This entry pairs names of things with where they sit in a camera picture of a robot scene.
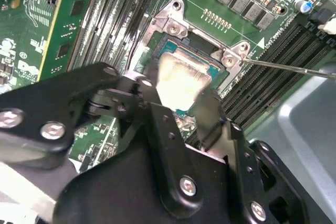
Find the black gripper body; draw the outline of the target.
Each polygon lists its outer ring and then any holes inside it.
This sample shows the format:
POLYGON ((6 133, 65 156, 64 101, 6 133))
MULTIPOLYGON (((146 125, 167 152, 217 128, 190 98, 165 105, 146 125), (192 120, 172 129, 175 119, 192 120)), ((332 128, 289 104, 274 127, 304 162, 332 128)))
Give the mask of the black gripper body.
POLYGON ((78 175, 60 194, 54 223, 247 223, 229 202, 228 166, 187 146, 204 192, 202 208, 177 219, 164 208, 149 149, 137 144, 78 175))

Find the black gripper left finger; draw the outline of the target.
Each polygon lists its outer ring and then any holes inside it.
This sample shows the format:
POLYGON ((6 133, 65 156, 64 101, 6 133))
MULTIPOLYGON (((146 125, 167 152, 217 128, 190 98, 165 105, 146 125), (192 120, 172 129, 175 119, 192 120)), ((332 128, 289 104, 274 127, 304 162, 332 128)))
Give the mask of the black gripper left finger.
POLYGON ((103 115, 120 121, 126 147, 119 154, 137 144, 148 147, 168 213, 176 218, 196 214, 203 192, 172 111, 146 78, 128 79, 106 63, 2 94, 1 161, 16 168, 58 168, 75 130, 103 115))

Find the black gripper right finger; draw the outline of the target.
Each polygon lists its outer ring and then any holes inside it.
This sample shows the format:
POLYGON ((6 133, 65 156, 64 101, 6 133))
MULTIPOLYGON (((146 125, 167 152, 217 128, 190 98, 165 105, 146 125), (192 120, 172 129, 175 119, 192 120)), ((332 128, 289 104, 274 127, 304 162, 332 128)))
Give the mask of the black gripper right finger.
POLYGON ((249 143, 243 129, 226 117, 212 88, 198 95, 201 151, 227 164, 228 207, 235 223, 307 223, 302 197, 279 170, 271 148, 249 143))

